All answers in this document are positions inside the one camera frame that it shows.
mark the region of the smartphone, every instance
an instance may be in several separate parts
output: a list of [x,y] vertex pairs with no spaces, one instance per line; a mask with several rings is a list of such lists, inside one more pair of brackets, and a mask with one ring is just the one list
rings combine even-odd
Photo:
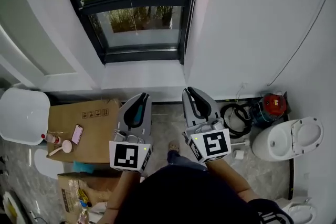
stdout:
[[83,127],[77,124],[73,132],[72,139],[71,139],[71,141],[73,141],[76,145],[78,145],[79,143],[80,137],[82,136],[82,132],[83,132]]

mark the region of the open cardboard box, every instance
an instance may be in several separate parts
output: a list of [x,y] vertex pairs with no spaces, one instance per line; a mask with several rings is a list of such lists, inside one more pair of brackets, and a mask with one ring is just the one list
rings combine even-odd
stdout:
[[[110,163],[109,141],[113,140],[119,107],[115,99],[51,106],[49,133],[71,141],[76,124],[83,127],[83,132],[79,144],[72,143],[72,152],[59,151],[48,158],[61,162]],[[48,153],[60,146],[48,143]]]
[[57,175],[63,209],[69,224],[76,224],[82,211],[82,206],[78,199],[78,189],[83,190],[92,206],[95,206],[99,202],[108,201],[110,195],[113,195],[113,191],[119,182],[120,174],[113,176],[93,176],[87,173]]

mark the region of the jeans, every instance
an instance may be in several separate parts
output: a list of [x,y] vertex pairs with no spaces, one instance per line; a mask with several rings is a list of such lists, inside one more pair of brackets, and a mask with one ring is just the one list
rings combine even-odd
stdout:
[[180,156],[177,151],[169,151],[167,156],[167,161],[169,165],[178,165],[183,167],[189,167],[197,170],[207,171],[206,167],[199,164],[192,162],[186,157]]

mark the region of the bottle with red cap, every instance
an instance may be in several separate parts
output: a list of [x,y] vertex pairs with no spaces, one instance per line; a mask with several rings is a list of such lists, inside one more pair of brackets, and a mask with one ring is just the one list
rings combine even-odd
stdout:
[[56,145],[60,145],[62,143],[61,137],[53,134],[42,134],[41,137],[48,143],[54,143]]

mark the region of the black cable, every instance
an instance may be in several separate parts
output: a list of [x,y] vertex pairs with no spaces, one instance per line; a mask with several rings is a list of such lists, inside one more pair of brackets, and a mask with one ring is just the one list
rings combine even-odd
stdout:
[[42,217],[36,217],[36,219],[42,219],[45,224],[48,224],[48,222],[46,222]]
[[[243,135],[248,134],[251,131],[251,127],[252,127],[252,120],[250,119],[249,115],[247,114],[246,110],[244,109],[245,107],[251,106],[250,104],[243,104],[243,105],[239,105],[239,104],[228,104],[226,106],[224,106],[221,109],[221,117],[224,120],[224,127],[229,129],[230,132],[230,138],[232,139],[238,139],[241,138]],[[230,109],[233,108],[235,110],[235,114],[236,116],[245,124],[244,130],[239,132],[239,131],[235,131],[233,129],[231,129],[227,123],[225,122],[225,112]]]
[[267,84],[267,86],[271,86],[271,85],[273,84],[273,82],[275,82],[275,80],[280,76],[280,74],[283,72],[283,70],[286,68],[286,66],[289,64],[289,62],[292,60],[292,58],[294,57],[294,55],[298,52],[298,50],[300,49],[301,45],[303,44],[303,42],[306,40],[308,34],[310,33],[310,30],[313,28],[313,26],[314,26],[314,24],[315,24],[317,18],[319,17],[319,15],[320,15],[320,13],[321,13],[321,11],[322,11],[322,9],[323,9],[323,6],[324,6],[324,4],[326,3],[326,1],[327,1],[327,0],[324,0],[324,1],[323,1],[320,10],[319,10],[319,12],[317,13],[317,16],[316,16],[315,20],[314,20],[313,23],[311,24],[311,26],[310,26],[308,32],[307,32],[306,35],[304,36],[304,38],[303,38],[302,42],[300,43],[299,47],[296,49],[296,51],[294,52],[294,54],[292,55],[292,57],[290,57],[290,59],[289,59],[288,62],[285,64],[285,66],[282,68],[282,70],[279,72],[279,74],[273,79],[273,81],[272,81],[271,83]]

